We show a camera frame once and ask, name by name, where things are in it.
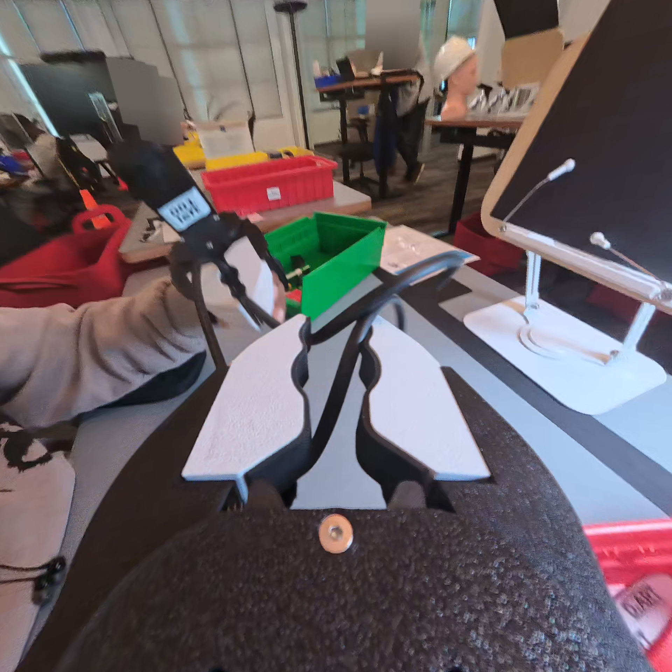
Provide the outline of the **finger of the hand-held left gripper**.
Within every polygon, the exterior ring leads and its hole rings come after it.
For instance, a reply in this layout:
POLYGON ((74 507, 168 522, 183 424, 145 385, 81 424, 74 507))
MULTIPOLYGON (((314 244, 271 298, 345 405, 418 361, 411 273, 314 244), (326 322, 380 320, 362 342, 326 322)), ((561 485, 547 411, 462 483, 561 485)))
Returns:
MULTIPOLYGON (((249 241, 237 241, 231 247, 231 267, 237 271, 245 298, 275 318, 275 279, 268 263, 256 252, 249 241)), ((242 330, 261 330, 241 299, 231 290, 231 326, 242 330)))
MULTIPOLYGON (((225 274, 215 264, 203 265, 201 268, 201 289, 209 313, 214 315, 217 322, 223 327, 235 329, 231 326, 231 290, 234 290, 234 294, 241 299, 243 306, 250 314, 250 310, 257 306, 250 299, 245 298, 245 291, 239 284, 238 274, 232 267, 230 270, 230 273, 225 274)), ((251 316, 263 329, 263 320, 254 317, 252 314, 251 316)))

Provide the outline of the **green plastic bin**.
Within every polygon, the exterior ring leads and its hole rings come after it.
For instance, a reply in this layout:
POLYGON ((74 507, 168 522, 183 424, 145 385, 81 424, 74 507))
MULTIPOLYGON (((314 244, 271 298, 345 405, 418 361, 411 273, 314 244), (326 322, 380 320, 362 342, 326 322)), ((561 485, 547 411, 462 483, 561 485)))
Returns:
POLYGON ((290 283, 286 314, 315 320, 380 264, 388 224, 316 212, 265 235, 290 283))

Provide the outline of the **red plastic bin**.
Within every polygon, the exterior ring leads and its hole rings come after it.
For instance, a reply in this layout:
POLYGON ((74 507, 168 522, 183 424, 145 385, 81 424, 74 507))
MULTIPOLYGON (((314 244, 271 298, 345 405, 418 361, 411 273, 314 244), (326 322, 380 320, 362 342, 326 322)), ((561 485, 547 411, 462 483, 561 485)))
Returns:
MULTIPOLYGON (((583 531, 615 604, 619 592, 644 576, 671 576, 671 519, 588 525, 583 531)), ((654 670, 670 671, 671 625, 653 650, 640 649, 654 670)))

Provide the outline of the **orange traffic cone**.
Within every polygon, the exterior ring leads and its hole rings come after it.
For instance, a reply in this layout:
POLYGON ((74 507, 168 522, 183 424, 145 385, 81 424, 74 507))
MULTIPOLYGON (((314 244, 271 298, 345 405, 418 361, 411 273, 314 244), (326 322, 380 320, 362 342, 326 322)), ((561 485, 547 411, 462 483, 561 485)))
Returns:
POLYGON ((84 229, 87 226, 91 226, 96 230, 108 227, 110 221, 105 212, 101 210, 92 193, 88 189, 80 189, 79 195, 85 210, 78 215, 78 227, 84 229))

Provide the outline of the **clear plastic box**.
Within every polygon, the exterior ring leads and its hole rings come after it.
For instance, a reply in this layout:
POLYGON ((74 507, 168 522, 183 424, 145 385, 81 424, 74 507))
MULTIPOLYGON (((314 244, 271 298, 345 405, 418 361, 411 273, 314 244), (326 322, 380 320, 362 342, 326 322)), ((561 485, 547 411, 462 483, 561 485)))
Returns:
POLYGON ((196 131, 208 160, 256 151, 248 120, 196 123, 196 131))

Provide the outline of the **dark rounded pad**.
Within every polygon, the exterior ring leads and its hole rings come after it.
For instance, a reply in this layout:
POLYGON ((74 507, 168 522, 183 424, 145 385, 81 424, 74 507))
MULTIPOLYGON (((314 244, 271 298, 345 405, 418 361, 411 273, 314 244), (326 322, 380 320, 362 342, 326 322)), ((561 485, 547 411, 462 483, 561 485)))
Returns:
POLYGON ((189 358, 186 363, 158 374, 124 397, 95 408, 91 412, 151 405, 175 399, 189 391, 196 384, 204 369, 206 358, 206 351, 201 351, 189 358))

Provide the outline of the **red basket yellow rim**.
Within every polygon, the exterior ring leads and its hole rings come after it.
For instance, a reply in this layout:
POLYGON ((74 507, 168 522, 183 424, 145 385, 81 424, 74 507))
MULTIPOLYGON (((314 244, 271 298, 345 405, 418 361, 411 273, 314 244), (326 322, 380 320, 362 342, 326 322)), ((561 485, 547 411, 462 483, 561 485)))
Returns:
POLYGON ((263 213, 333 197, 338 162, 304 155, 201 174, 217 212, 263 213))

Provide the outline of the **red plastic case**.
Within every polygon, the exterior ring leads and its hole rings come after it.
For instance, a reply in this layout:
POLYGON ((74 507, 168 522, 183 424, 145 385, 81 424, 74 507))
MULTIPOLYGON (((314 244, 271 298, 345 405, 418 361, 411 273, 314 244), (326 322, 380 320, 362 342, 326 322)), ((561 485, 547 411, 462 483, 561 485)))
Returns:
POLYGON ((122 296, 132 270, 121 256, 132 222, 116 206, 77 214, 60 236, 1 269, 1 307, 33 308, 122 296))

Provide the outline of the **white board stand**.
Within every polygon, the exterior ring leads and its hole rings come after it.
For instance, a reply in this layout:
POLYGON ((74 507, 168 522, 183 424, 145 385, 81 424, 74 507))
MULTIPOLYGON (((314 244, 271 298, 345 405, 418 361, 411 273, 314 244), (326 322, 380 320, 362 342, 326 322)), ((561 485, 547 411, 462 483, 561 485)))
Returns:
POLYGON ((657 311, 671 313, 671 284, 611 246, 601 232, 590 244, 619 262, 559 243, 512 223, 537 191, 575 168, 566 159, 537 183, 499 224, 498 236, 527 255, 525 293, 468 313, 463 324, 561 405, 601 415, 664 384, 667 374, 638 344, 657 311), (631 296, 639 304, 622 341, 551 305, 540 296, 542 261, 631 296))

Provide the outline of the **printed paper sheet blue patch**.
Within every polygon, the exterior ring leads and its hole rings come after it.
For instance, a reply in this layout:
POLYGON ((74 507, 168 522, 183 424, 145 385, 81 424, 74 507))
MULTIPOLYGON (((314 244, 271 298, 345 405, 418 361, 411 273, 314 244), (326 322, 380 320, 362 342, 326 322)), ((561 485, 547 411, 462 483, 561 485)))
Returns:
POLYGON ((397 275, 416 264, 447 252, 456 252, 465 265, 481 260, 477 255, 408 226, 388 225, 384 233, 379 268, 397 275))

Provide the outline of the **black office chair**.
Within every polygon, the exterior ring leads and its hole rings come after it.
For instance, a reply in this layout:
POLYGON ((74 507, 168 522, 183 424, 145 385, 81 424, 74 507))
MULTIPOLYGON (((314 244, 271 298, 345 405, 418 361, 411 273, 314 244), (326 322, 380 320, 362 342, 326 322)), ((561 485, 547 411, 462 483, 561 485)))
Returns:
POLYGON ((347 141, 341 145, 340 158, 343 184, 363 189, 377 186, 378 181, 367 177, 364 171, 364 164, 374 161, 374 145, 368 137, 368 118, 361 116, 353 118, 346 124, 346 128, 357 131, 358 141, 347 141), (356 178, 352 178, 350 175, 350 168, 353 165, 359 166, 359 175, 356 178))

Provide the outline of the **wooden top desk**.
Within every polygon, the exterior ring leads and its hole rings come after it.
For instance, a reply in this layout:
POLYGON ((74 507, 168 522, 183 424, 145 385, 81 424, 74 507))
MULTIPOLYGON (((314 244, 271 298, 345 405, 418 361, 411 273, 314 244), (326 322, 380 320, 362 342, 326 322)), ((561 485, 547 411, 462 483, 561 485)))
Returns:
POLYGON ((442 120, 438 116, 425 121, 425 126, 440 133, 440 142, 447 145, 461 145, 461 158, 453 193, 449 222, 443 230, 431 234, 436 239, 453 235, 460 221, 473 163, 475 148, 488 148, 507 152, 516 137, 517 130, 525 121, 525 115, 464 117, 442 120))
POLYGON ((392 92, 402 85, 417 82, 424 84, 423 75, 416 69, 397 69, 391 71, 382 71, 378 76, 356 77, 352 80, 342 80, 338 83, 317 87, 322 102, 338 102, 340 114, 340 139, 341 145, 339 157, 341 160, 341 170, 343 183, 346 186, 377 185, 378 195, 376 200, 385 200, 390 195, 397 194, 389 191, 389 166, 391 152, 392 131, 394 130, 394 113, 396 104, 392 101, 392 92), (378 179, 368 178, 361 173, 357 180, 350 178, 349 166, 357 154, 357 147, 370 147, 372 151, 372 160, 375 159, 375 141, 365 140, 358 145, 353 145, 348 140, 348 113, 347 103, 350 100, 356 100, 364 96, 365 92, 374 91, 379 95, 377 105, 376 128, 380 129, 380 142, 378 157, 380 160, 380 171, 378 179))

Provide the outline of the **mannequin head white helmet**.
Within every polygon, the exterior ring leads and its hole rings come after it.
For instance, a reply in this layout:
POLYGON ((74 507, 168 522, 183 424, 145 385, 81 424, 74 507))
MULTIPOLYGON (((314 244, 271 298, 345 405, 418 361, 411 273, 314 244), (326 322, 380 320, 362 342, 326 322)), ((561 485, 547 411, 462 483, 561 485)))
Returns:
POLYGON ((435 92, 443 96, 441 121, 455 121, 466 116, 468 99, 478 84, 478 59, 468 41, 453 36, 439 49, 433 63, 435 92))

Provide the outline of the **black board wooden frame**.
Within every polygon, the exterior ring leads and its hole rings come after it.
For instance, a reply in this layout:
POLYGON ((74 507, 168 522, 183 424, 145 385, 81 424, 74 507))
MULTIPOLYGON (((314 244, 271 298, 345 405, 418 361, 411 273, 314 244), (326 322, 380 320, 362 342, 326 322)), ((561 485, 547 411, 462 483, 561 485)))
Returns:
POLYGON ((610 1, 483 200, 493 236, 671 314, 671 2, 610 1))

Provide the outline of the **black board tan frame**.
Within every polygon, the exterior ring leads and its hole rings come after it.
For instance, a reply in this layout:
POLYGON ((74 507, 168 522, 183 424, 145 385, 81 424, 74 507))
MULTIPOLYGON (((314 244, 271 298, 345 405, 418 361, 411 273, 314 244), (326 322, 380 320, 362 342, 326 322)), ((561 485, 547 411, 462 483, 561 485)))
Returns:
POLYGON ((558 1, 495 1, 505 37, 500 81, 505 89, 543 83, 565 48, 558 1))

